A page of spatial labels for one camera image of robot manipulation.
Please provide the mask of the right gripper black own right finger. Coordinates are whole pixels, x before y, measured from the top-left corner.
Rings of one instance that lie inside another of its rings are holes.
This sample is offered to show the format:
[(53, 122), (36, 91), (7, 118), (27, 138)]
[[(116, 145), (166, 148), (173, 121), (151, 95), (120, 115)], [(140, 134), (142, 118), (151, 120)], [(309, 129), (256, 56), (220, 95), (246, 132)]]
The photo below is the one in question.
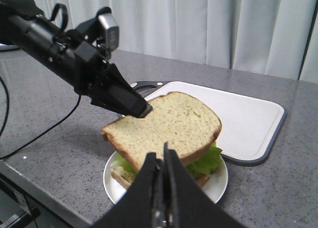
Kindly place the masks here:
[(168, 188), (168, 228), (242, 228), (202, 191), (181, 163), (176, 151), (164, 143)]

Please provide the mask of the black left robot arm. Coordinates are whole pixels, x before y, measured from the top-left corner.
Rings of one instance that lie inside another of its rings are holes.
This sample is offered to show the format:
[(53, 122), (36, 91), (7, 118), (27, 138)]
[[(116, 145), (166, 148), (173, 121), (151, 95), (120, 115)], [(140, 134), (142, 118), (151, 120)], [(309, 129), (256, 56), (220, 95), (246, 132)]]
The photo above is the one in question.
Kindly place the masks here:
[(87, 228), (112, 206), (102, 182), (112, 153), (100, 129), (145, 101), (109, 63), (117, 26), (107, 8), (75, 29), (61, 4), (0, 0), (0, 174), (38, 208)]

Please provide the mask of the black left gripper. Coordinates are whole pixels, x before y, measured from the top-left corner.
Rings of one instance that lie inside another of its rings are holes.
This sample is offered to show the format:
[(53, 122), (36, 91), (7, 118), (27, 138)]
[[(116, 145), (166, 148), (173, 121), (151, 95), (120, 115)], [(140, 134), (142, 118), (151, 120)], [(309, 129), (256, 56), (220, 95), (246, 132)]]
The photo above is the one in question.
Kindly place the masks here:
[(153, 107), (122, 77), (100, 51), (76, 30), (53, 37), (56, 73), (69, 82), (91, 104), (123, 115), (144, 118)]

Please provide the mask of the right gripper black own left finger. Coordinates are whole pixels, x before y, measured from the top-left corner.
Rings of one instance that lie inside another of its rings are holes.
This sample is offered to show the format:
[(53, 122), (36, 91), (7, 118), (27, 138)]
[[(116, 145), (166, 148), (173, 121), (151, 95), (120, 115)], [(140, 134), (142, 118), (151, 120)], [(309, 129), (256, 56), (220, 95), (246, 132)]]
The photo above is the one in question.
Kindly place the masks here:
[(93, 228), (164, 227), (163, 162), (149, 153), (125, 195)]

